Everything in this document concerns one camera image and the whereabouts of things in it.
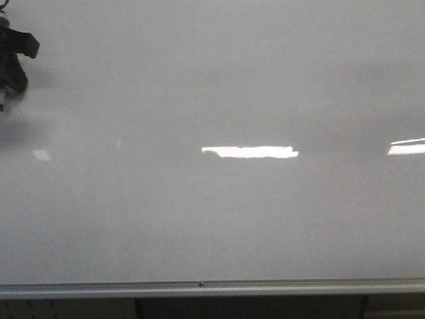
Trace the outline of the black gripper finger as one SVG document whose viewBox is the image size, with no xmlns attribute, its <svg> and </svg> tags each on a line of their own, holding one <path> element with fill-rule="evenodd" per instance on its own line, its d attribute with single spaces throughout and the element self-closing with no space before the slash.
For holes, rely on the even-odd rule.
<svg viewBox="0 0 425 319">
<path fill-rule="evenodd" d="M 28 84 L 28 78 L 21 67 L 16 54 L 1 55 L 1 86 L 6 86 L 15 92 L 23 93 Z"/>
<path fill-rule="evenodd" d="M 1 54 L 23 54 L 36 58 L 40 43 L 31 33 L 22 33 L 1 27 Z"/>
</svg>

